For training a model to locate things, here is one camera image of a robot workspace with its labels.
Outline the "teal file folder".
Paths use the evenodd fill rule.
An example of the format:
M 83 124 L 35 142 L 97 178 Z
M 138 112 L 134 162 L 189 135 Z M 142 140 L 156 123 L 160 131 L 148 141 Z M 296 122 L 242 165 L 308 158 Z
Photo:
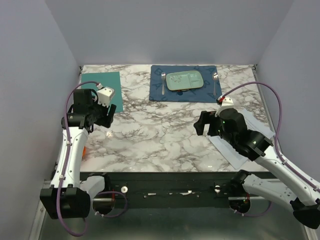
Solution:
M 119 72 L 100 72 L 100 73 L 85 73 L 81 76 L 81 82 L 94 81 L 101 83 L 104 87 L 115 90 L 115 96 L 111 100 L 111 104 L 116 105 L 116 113 L 124 111 L 121 78 Z

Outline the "white printed paper sheets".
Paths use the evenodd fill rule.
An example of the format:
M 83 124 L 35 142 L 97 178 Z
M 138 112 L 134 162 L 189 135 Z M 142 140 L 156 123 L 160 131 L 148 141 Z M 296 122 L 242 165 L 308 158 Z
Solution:
M 251 112 L 246 109 L 241 109 L 238 112 L 243 115 L 249 130 L 260 132 L 268 139 L 273 138 L 275 133 L 270 129 L 270 127 L 256 119 Z M 236 150 L 226 140 L 220 138 L 219 136 L 209 136 L 208 139 L 234 169 L 240 169 L 245 162 L 249 160 L 247 157 L 244 157 L 236 152 Z

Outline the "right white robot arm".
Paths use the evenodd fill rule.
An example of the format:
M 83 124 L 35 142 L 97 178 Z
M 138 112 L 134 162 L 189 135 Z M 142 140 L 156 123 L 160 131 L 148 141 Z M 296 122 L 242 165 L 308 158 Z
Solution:
M 202 111 L 193 125 L 197 135 L 203 135 L 205 125 L 209 125 L 209 136 L 225 140 L 237 153 L 267 169 L 283 184 L 276 187 L 241 170 L 239 178 L 230 183 L 230 191 L 234 195 L 241 196 L 247 192 L 261 196 L 291 208 L 293 216 L 306 227 L 317 229 L 320 226 L 320 183 L 277 153 L 269 138 L 248 129 L 241 113 L 234 108 L 220 113 Z

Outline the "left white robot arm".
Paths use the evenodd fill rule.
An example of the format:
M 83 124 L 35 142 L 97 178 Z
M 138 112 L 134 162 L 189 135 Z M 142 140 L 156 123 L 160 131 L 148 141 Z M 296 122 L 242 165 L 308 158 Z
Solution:
M 58 218 L 85 218 L 95 194 L 104 198 L 111 185 L 95 177 L 81 187 L 80 169 L 83 152 L 94 125 L 110 128 L 116 111 L 111 103 L 115 90 L 100 86 L 98 90 L 81 88 L 71 94 L 72 105 L 66 106 L 61 119 L 62 144 L 54 176 L 49 188 L 40 191 L 40 200 L 49 216 Z

